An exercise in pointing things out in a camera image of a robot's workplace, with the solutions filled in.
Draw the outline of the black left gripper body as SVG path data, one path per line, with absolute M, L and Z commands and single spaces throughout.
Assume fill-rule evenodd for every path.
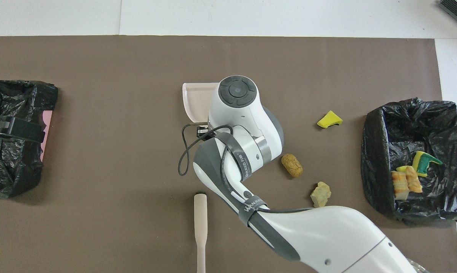
M 17 126 L 20 124 L 20 120 L 15 116 L 0 115 L 0 138 L 21 138 Z

